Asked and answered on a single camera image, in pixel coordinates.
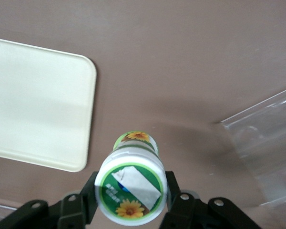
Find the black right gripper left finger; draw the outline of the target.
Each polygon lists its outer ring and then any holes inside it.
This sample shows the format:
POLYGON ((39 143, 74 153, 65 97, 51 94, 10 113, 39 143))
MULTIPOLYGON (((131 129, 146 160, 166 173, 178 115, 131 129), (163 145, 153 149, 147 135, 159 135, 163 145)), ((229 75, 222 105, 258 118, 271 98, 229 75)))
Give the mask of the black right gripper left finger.
POLYGON ((79 193, 66 195, 49 206, 41 199, 31 200, 0 220, 0 229, 84 229, 98 207, 93 172, 79 193))

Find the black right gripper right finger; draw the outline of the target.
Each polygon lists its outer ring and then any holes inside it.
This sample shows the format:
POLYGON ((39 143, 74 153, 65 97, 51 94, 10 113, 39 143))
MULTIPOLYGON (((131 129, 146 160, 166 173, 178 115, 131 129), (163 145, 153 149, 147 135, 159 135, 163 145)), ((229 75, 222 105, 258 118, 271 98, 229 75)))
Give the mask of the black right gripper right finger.
POLYGON ((167 207, 161 229, 258 229, 260 226, 236 204, 223 197, 204 203, 193 192, 182 191, 172 171, 165 173, 167 207))

